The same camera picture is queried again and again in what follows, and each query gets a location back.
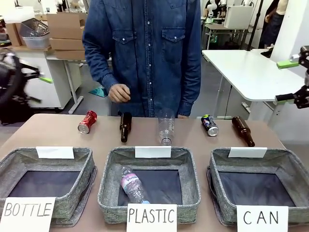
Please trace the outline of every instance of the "soda can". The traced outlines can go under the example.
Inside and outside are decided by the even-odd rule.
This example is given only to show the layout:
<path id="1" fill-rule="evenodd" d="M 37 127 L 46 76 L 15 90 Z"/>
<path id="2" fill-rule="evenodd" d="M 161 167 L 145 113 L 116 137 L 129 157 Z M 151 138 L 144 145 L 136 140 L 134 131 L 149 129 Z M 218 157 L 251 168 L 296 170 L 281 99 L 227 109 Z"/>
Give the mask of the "soda can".
<path id="1" fill-rule="evenodd" d="M 90 132 L 92 124 L 96 122 L 97 117 L 98 116 L 94 111 L 92 110 L 88 111 L 86 117 L 78 125 L 78 131 L 81 134 L 88 134 Z"/>
<path id="2" fill-rule="evenodd" d="M 213 121 L 213 117 L 210 115 L 204 115 L 201 118 L 202 124 L 204 125 L 206 132 L 209 136 L 217 136 L 219 133 L 219 127 Z"/>

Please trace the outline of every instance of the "black soda can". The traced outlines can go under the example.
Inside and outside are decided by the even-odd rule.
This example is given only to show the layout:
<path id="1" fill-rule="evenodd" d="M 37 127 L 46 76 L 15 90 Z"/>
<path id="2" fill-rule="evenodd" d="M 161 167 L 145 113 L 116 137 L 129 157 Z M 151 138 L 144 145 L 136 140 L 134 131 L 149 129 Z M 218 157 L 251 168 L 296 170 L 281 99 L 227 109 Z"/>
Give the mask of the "black soda can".
<path id="1" fill-rule="evenodd" d="M 219 127 L 213 121 L 213 117 L 210 115 L 204 115 L 201 118 L 202 124 L 204 125 L 206 132 L 209 136 L 217 136 L 219 133 Z"/>

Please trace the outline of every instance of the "black mesh basket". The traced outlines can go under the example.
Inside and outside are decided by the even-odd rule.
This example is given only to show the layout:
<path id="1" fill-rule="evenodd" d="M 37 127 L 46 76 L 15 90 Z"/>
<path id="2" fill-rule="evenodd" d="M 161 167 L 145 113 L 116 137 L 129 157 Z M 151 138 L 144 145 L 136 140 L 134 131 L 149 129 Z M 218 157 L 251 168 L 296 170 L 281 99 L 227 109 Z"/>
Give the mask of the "black mesh basket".
<path id="1" fill-rule="evenodd" d="M 48 33 L 48 26 L 35 18 L 22 22 L 19 30 L 22 37 L 42 37 Z"/>

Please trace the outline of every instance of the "water bottle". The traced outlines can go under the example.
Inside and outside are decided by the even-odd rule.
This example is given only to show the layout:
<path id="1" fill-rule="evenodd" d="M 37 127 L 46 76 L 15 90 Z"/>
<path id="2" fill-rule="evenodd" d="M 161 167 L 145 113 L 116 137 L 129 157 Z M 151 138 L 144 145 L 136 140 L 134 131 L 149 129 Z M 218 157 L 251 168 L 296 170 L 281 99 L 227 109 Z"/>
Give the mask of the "water bottle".
<path id="1" fill-rule="evenodd" d="M 146 192 L 140 179 L 133 173 L 130 167 L 122 167 L 121 186 L 128 195 L 131 203 L 150 204 L 146 199 Z"/>
<path id="2" fill-rule="evenodd" d="M 170 109 L 163 109 L 159 113 L 158 121 L 161 145 L 171 146 L 174 139 L 174 112 Z"/>

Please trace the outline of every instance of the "denim shirt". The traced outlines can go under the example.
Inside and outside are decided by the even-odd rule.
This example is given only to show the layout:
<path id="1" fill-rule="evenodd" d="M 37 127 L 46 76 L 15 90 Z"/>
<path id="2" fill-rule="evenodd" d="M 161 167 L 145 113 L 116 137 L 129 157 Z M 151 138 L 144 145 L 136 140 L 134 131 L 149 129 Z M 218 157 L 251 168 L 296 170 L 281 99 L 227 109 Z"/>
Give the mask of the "denim shirt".
<path id="1" fill-rule="evenodd" d="M 95 81 L 108 92 L 130 89 L 121 112 L 190 115 L 201 79 L 200 0 L 92 0 L 83 43 Z"/>

